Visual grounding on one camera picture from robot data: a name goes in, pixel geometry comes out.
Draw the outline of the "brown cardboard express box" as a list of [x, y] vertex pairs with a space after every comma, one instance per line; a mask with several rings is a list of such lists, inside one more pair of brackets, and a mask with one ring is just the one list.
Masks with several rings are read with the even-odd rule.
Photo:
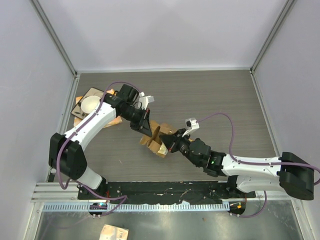
[[143, 146], [146, 146], [155, 155], [165, 158], [168, 150], [160, 139], [160, 135], [171, 135], [175, 133], [177, 129], [168, 123], [159, 124], [155, 120], [150, 120], [149, 123], [152, 131], [152, 137], [143, 135], [139, 143]]

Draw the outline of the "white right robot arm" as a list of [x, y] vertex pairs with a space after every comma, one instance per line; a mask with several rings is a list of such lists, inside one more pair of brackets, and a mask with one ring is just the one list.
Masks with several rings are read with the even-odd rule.
[[212, 177], [226, 176], [226, 193], [233, 198], [254, 191], [285, 192], [290, 197], [314, 199], [314, 168], [291, 152], [269, 158], [239, 157], [217, 152], [196, 138], [190, 140], [185, 129], [159, 138], [170, 153], [180, 152], [194, 166]]

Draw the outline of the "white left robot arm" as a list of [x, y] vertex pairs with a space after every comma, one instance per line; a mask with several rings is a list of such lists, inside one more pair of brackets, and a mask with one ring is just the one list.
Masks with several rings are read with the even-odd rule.
[[116, 94], [104, 92], [98, 103], [77, 126], [64, 134], [55, 133], [50, 138], [49, 166], [56, 170], [62, 189], [68, 187], [61, 175], [89, 188], [89, 194], [100, 200], [107, 192], [107, 180], [92, 170], [85, 157], [85, 149], [105, 125], [121, 117], [130, 123], [133, 131], [152, 136], [150, 109], [152, 95], [145, 95], [133, 85], [123, 83]]

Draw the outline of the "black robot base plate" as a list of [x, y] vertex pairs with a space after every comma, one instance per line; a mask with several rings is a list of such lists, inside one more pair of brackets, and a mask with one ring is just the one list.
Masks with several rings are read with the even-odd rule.
[[113, 181], [99, 195], [114, 198], [113, 204], [118, 204], [119, 197], [126, 195], [124, 203], [130, 205], [173, 205], [183, 201], [191, 205], [220, 204], [222, 200], [256, 197], [254, 191], [242, 193], [227, 182], [219, 181]]

